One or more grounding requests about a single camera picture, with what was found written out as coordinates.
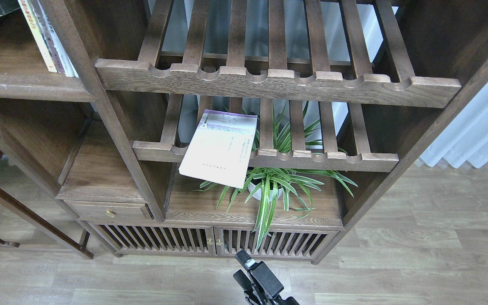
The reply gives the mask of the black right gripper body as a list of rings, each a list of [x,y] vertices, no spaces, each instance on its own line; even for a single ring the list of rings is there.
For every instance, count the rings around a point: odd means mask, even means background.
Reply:
[[[248,304],[286,304],[286,301],[280,296],[283,285],[264,262],[245,262],[244,269],[250,276],[244,276],[244,294]]]

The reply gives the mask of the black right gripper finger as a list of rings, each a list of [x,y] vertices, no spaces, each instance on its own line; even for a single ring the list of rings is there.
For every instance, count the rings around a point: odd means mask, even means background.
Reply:
[[[246,250],[240,250],[235,255],[236,260],[241,264],[245,270],[250,270],[256,263],[252,257],[246,252]]]
[[[252,281],[246,276],[246,274],[242,270],[238,270],[233,274],[233,278],[236,280],[236,282],[239,284],[239,286],[244,290],[244,293],[246,295],[252,295],[254,290],[253,290],[253,285]]]

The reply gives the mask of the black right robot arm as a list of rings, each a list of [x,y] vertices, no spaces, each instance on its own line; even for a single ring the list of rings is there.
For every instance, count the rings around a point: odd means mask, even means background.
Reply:
[[[244,290],[246,301],[250,305],[298,305],[294,297],[282,299],[280,292],[283,285],[263,262],[256,262],[246,251],[240,250],[236,260],[242,265],[250,277],[242,270],[233,274],[233,278]]]

